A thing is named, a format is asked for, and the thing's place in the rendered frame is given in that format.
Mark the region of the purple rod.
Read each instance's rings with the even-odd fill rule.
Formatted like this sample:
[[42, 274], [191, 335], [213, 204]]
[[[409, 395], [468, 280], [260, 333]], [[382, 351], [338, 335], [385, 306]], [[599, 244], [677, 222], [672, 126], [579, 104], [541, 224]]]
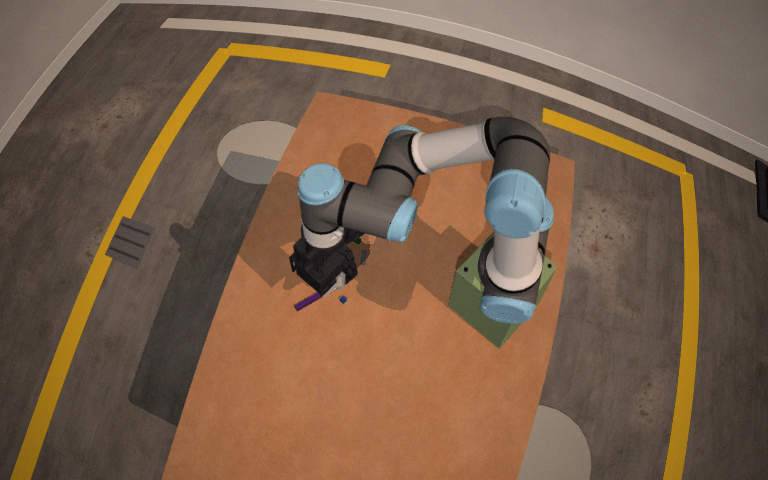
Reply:
[[310, 296], [309, 298], [305, 299], [304, 301], [298, 303], [295, 305], [295, 308], [297, 311], [303, 309], [304, 307], [310, 305], [311, 303], [315, 302], [316, 300], [322, 298], [320, 294], [317, 292], [316, 294]]

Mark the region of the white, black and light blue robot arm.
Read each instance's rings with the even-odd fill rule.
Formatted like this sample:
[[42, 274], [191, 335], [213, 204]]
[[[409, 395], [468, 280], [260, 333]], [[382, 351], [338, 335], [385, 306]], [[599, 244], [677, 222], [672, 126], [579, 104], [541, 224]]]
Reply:
[[344, 180], [326, 163], [302, 172], [298, 195], [304, 237], [314, 247], [329, 248], [342, 239], [345, 227], [343, 246], [364, 234], [403, 243], [417, 214], [411, 194], [419, 175], [494, 160], [485, 195], [485, 218], [494, 237], [478, 260], [485, 286], [480, 309], [498, 322], [524, 323], [536, 308], [554, 218], [546, 197], [549, 156], [541, 132], [517, 118], [494, 117], [428, 134], [399, 125], [386, 136], [367, 185]]

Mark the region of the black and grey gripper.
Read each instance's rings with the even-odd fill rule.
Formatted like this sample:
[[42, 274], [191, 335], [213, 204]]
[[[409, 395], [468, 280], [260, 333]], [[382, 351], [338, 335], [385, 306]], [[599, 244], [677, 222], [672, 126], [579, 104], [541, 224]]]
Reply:
[[[328, 296], [336, 287], [336, 290], [342, 289], [358, 274], [353, 252], [346, 245], [343, 246], [346, 238], [347, 228], [344, 227], [344, 235], [336, 245], [329, 248], [313, 247], [306, 241], [303, 226], [301, 226], [301, 238], [293, 245], [294, 253], [289, 257], [291, 269], [292, 272], [296, 270], [297, 275], [321, 297]], [[302, 260], [298, 253], [302, 256]], [[322, 253], [331, 254], [321, 255]], [[295, 263], [294, 266], [293, 263]], [[338, 272], [332, 276], [336, 271]]]

